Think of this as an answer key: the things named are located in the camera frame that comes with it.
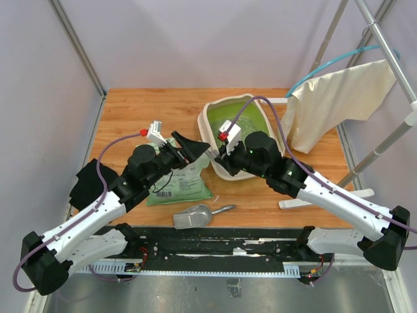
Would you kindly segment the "metal litter scoop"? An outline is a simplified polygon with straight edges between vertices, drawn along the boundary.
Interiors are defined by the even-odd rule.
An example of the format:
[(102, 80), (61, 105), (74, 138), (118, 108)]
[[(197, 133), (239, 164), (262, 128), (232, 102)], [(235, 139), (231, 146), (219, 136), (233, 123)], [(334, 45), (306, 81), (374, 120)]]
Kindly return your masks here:
[(212, 211), (207, 205), (194, 205), (173, 215), (174, 228), (185, 230), (206, 226), (210, 223), (213, 215), (230, 211), (235, 207), (236, 205), (226, 205)]

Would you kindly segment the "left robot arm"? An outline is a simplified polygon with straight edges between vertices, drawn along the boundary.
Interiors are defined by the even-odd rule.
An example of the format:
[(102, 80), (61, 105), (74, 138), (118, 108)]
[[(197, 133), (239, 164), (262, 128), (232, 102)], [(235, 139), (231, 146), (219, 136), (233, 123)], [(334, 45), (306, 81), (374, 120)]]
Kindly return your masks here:
[(177, 145), (152, 130), (142, 130), (139, 135), (147, 135), (159, 148), (149, 144), (135, 147), (122, 175), (110, 181), (102, 174), (101, 160), (92, 160), (98, 195), (85, 195), (93, 184), (82, 177), (85, 172), (81, 170), (70, 194), (77, 215), (42, 235), (32, 231), (23, 238), (20, 262), (12, 275), (15, 290), (49, 295), (86, 266), (119, 254), (132, 258), (140, 251), (140, 237), (128, 224), (118, 224), (103, 235), (95, 233), (138, 206), (163, 176), (198, 160), (210, 144), (190, 140), (177, 131), (171, 134)]

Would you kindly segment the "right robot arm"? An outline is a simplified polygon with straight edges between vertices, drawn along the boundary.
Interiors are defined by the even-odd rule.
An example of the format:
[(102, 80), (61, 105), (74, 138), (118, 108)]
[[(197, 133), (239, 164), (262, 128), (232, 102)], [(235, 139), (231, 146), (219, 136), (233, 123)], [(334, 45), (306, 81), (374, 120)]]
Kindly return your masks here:
[(301, 260), (318, 254), (350, 254), (387, 271), (397, 269), (409, 236), (406, 208), (389, 209), (331, 183), (313, 168), (282, 156), (276, 141), (264, 132), (253, 132), (245, 140), (226, 132), (218, 137), (223, 145), (215, 161), (230, 175), (245, 171), (261, 177), (275, 192), (319, 206), (352, 226), (306, 226), (295, 245)]

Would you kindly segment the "green cat litter bag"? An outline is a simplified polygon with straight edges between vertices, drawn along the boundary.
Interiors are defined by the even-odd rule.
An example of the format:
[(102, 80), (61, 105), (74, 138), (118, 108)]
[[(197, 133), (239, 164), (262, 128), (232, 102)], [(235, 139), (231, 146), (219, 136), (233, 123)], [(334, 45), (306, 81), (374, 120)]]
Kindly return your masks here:
[(211, 199), (213, 193), (201, 177), (201, 172), (208, 166), (209, 158), (203, 154), (184, 169), (163, 176), (150, 189), (146, 206)]

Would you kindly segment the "white plastic bag clip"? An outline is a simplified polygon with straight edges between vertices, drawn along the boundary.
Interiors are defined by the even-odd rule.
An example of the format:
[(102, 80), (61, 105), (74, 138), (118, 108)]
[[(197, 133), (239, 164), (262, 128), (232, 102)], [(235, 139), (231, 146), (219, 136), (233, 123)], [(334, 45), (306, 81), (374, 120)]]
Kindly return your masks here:
[(210, 158), (210, 159), (215, 159), (216, 157), (219, 156), (219, 152), (217, 150), (212, 150), (212, 149), (208, 149), (205, 151), (205, 154)]

